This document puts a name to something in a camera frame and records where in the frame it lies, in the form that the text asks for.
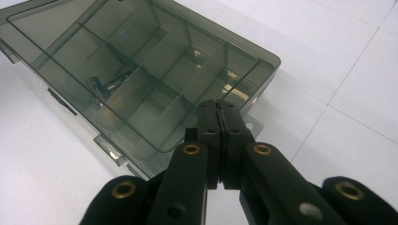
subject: hole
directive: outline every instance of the hole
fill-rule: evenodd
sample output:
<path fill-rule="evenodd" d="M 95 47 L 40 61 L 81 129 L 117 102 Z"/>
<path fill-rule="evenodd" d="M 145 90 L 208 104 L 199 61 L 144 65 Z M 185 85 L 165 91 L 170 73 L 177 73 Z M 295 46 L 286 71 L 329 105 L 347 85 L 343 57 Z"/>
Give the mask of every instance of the hole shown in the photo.
<path fill-rule="evenodd" d="M 358 201 L 363 199 L 363 197 L 365 196 L 359 188 L 346 181 L 337 183 L 335 188 L 341 195 L 350 200 Z"/>
<path fill-rule="evenodd" d="M 197 145 L 194 145 L 194 144 L 190 144 L 190 145 L 185 146 L 182 149 L 182 151 L 185 154 L 188 154 L 188 155 L 195 155 L 195 154 L 198 154 L 200 152 L 200 147 L 197 146 Z"/>
<path fill-rule="evenodd" d="M 261 155 L 269 155 L 272 152 L 272 150 L 268 146 L 265 146 L 263 144 L 256 145 L 254 147 L 254 151 Z"/>
<path fill-rule="evenodd" d="M 186 212 L 185 206 L 182 203 L 177 203 L 169 207 L 167 213 L 170 218 L 182 218 Z"/>
<path fill-rule="evenodd" d="M 249 130 L 253 129 L 253 124 L 252 123 L 246 123 L 246 128 Z"/>
<path fill-rule="evenodd" d="M 112 195 L 117 199 L 125 199 L 134 194 L 136 188 L 132 181 L 123 181 L 112 188 Z"/>
<path fill-rule="evenodd" d="M 322 220 L 323 214 L 322 211 L 316 206 L 308 202 L 301 203 L 298 206 L 299 211 L 302 215 L 312 220 Z"/>

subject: transparent plastic box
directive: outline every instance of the transparent plastic box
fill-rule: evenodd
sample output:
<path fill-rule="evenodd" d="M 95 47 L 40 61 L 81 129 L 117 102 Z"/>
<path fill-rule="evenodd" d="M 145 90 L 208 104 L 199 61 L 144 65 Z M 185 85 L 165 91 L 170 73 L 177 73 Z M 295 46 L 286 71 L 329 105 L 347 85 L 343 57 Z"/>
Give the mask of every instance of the transparent plastic box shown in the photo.
<path fill-rule="evenodd" d="M 3 53 L 22 59 L 116 162 L 146 178 L 166 169 L 200 102 L 224 99 L 245 114 L 280 64 L 173 1 L 33 0 L 0 12 Z"/>

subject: brass insert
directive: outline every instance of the brass insert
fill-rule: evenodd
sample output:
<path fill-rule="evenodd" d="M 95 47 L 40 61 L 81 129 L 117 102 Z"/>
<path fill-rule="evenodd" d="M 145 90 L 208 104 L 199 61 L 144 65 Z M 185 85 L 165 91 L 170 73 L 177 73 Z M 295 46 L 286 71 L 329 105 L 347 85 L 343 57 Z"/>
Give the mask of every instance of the brass insert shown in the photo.
<path fill-rule="evenodd" d="M 339 182 L 334 187 L 341 195 L 350 200 L 359 201 L 365 197 L 359 188 L 346 181 Z"/>
<path fill-rule="evenodd" d="M 184 146 L 182 151 L 185 154 L 188 154 L 188 155 L 195 155 L 195 154 L 198 154 L 200 152 L 200 147 L 198 145 L 195 145 L 195 144 L 189 144 L 187 146 Z"/>
<path fill-rule="evenodd" d="M 134 194 L 136 189 L 132 181 L 123 181 L 112 188 L 112 195 L 117 199 L 125 199 Z"/>
<path fill-rule="evenodd" d="M 256 145 L 254 147 L 254 151 L 261 155 L 269 155 L 272 152 L 272 150 L 268 146 L 263 144 Z"/>

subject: white tile floor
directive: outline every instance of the white tile floor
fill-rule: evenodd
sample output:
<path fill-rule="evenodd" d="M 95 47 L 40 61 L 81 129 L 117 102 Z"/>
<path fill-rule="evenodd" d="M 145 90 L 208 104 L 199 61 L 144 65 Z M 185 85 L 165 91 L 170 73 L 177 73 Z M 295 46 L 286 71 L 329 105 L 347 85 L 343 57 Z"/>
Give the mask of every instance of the white tile floor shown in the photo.
<path fill-rule="evenodd" d="M 2 1 L 0 7 L 21 1 Z M 398 209 L 398 4 L 179 0 L 282 59 L 250 114 L 311 182 L 357 179 Z M 22 64 L 0 56 L 0 224 L 74 224 L 117 170 Z M 210 191 L 207 224 L 245 224 Z"/>

